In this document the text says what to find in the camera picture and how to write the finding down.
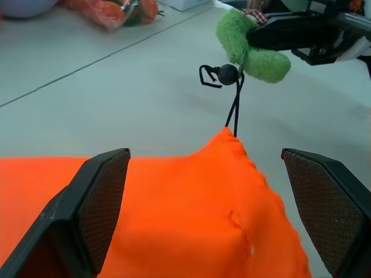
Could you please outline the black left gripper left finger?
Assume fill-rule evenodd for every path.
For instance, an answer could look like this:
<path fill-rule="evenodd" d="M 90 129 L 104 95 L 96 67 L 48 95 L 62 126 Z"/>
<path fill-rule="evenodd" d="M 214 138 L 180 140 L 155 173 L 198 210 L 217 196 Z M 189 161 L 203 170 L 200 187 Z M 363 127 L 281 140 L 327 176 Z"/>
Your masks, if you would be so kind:
<path fill-rule="evenodd" d="M 85 161 L 1 266 L 1 277 L 97 277 L 121 210 L 130 150 Z"/>

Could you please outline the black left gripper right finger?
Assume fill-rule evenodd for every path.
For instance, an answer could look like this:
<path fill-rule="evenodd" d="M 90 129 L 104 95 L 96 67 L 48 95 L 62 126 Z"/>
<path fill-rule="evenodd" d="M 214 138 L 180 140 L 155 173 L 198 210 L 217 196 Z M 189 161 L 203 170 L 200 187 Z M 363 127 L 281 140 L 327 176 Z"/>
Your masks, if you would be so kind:
<path fill-rule="evenodd" d="M 300 219 L 332 277 L 370 277 L 370 191 L 342 162 L 284 148 Z"/>

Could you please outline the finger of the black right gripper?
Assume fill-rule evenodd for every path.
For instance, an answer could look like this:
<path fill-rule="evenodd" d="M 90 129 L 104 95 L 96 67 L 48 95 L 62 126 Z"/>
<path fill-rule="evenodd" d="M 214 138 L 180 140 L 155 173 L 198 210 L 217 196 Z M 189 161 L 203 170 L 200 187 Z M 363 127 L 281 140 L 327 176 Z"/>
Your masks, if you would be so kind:
<path fill-rule="evenodd" d="M 322 53 L 321 49 L 315 47 L 311 48 L 301 48 L 292 49 L 293 55 L 297 56 L 301 60 L 305 61 L 309 65 L 323 65 L 335 63 L 336 60 L 345 53 L 348 47 L 337 47 L 334 49 L 327 49 L 327 52 Z"/>
<path fill-rule="evenodd" d="M 274 51 L 312 49 L 330 53 L 340 36 L 336 19 L 343 12 L 267 14 L 267 21 L 246 33 L 250 46 Z"/>

